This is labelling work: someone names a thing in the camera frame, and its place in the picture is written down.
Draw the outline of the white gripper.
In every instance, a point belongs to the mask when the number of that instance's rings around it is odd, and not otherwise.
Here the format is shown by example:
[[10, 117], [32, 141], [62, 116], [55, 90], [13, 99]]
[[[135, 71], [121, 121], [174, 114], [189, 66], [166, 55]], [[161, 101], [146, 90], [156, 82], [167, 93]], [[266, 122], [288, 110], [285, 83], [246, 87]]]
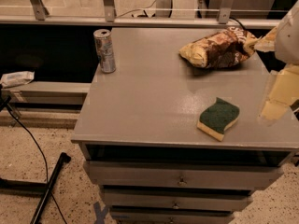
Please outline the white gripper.
[[279, 72], [272, 70], [266, 81], [258, 119], [272, 125], [281, 119], [299, 99], [299, 0], [254, 48], [261, 52], [275, 51], [275, 56], [287, 64]]

